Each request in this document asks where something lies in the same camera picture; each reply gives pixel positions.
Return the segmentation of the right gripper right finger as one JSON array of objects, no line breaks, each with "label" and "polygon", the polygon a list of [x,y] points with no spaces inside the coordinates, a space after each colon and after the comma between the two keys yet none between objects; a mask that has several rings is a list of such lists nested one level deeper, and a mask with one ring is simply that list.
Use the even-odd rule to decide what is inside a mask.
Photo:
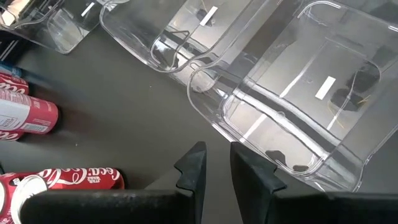
[{"label": "right gripper right finger", "polygon": [[233,187],[244,223],[397,224],[397,195],[321,192],[232,142]]}]

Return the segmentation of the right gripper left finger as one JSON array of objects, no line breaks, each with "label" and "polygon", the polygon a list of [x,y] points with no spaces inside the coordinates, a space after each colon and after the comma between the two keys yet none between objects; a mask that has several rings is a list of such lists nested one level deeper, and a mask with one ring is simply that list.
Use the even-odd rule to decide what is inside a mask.
[{"label": "right gripper left finger", "polygon": [[201,223],[206,144],[141,190],[45,190],[22,203],[22,223]]}]

